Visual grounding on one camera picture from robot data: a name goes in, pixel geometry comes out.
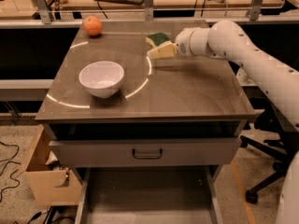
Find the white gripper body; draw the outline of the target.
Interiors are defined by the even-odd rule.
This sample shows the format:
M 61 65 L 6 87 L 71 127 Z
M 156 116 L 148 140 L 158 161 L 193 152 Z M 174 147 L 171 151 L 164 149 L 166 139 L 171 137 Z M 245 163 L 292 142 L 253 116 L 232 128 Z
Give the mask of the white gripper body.
M 191 38 L 195 28 L 184 28 L 175 39 L 177 45 L 177 51 L 182 56 L 195 56 L 196 53 L 192 50 Z

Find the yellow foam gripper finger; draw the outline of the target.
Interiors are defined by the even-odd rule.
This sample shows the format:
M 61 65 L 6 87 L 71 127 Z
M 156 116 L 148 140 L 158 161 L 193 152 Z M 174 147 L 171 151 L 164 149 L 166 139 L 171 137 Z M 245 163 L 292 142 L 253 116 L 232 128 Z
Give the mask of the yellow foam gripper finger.
M 177 54 L 177 46 L 171 41 L 163 42 L 159 46 L 154 46 L 147 52 L 150 59 L 171 58 Z

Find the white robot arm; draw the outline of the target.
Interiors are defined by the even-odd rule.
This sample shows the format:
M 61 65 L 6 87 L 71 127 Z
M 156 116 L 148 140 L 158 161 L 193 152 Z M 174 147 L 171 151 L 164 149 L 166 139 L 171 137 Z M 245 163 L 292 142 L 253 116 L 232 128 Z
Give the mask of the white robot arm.
M 279 198 L 276 224 L 299 224 L 299 73 L 257 48 L 233 21 L 219 21 L 210 28 L 185 28 L 170 40 L 164 33 L 148 35 L 148 57 L 176 54 L 220 58 L 240 66 L 282 114 L 280 137 L 287 151 L 287 167 Z

